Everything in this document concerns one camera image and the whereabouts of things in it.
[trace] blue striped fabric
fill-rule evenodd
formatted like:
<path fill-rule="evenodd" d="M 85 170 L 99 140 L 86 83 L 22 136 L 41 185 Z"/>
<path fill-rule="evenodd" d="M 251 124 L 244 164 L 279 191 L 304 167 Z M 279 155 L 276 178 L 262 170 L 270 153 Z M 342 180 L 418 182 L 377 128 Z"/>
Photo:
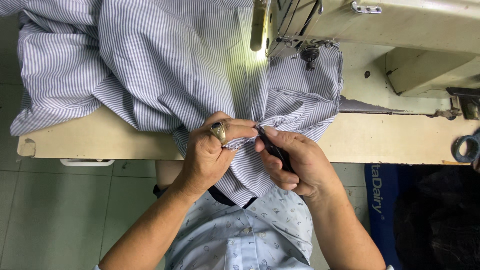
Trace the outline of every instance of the blue striped fabric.
<path fill-rule="evenodd" d="M 185 155 L 189 131 L 222 110 L 318 140 L 338 113 L 342 55 L 258 57 L 249 47 L 251 0 L 3 1 L 28 16 L 18 55 L 26 94 L 12 135 L 93 112 L 101 103 L 142 131 L 173 133 Z M 238 205 L 273 183 L 253 139 L 236 139 L 217 188 Z"/>

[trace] industrial sewing machine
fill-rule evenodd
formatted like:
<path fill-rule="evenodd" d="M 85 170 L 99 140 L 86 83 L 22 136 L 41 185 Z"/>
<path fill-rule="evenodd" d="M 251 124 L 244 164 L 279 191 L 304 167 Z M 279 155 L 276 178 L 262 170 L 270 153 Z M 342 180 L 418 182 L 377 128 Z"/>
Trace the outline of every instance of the industrial sewing machine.
<path fill-rule="evenodd" d="M 318 48 L 334 42 L 395 47 L 384 68 L 397 95 L 450 98 L 440 116 L 479 119 L 480 2 L 254 0 L 252 50 L 300 57 L 312 70 Z"/>

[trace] ring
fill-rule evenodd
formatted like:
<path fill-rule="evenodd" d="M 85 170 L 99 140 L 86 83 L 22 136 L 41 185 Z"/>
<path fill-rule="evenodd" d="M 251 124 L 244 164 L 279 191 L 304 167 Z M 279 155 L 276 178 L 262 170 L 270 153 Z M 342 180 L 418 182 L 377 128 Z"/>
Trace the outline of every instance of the ring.
<path fill-rule="evenodd" d="M 225 135 L 225 127 L 222 122 L 213 123 L 210 127 L 210 132 L 220 141 L 222 145 L 228 143 L 227 136 Z"/>

